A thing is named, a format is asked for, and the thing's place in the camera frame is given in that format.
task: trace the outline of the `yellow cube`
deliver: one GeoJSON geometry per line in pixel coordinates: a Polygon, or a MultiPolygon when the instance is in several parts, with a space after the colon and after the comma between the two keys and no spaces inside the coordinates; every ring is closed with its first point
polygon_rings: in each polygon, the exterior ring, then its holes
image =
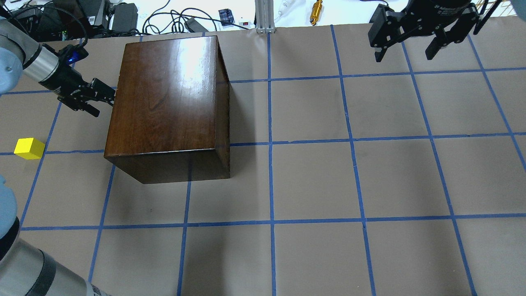
{"type": "Polygon", "coordinates": [[[45,147],[46,144],[33,137],[18,139],[18,142],[16,142],[15,154],[27,160],[41,159],[45,147]]]}

